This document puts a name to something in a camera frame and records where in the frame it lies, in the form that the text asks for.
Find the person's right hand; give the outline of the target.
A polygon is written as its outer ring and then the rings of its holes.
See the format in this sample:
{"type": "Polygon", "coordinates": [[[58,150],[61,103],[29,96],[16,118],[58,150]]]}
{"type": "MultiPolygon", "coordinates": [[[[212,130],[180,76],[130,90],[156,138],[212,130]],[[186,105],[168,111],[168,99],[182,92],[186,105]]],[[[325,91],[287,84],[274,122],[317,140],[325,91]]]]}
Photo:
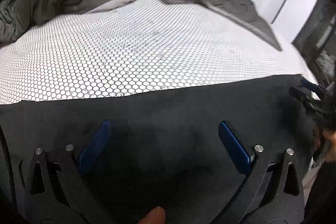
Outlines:
{"type": "Polygon", "coordinates": [[[335,130],[314,126],[313,128],[313,149],[316,152],[325,146],[327,151],[323,157],[325,162],[335,162],[335,130]]]}

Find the person's left hand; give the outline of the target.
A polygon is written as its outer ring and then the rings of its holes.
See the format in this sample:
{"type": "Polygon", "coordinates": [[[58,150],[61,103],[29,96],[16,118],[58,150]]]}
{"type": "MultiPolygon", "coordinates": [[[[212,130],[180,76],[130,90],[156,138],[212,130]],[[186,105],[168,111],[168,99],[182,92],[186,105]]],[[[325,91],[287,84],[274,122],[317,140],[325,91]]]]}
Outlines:
{"type": "Polygon", "coordinates": [[[157,206],[151,210],[138,224],[165,224],[166,215],[165,210],[157,206]]]}

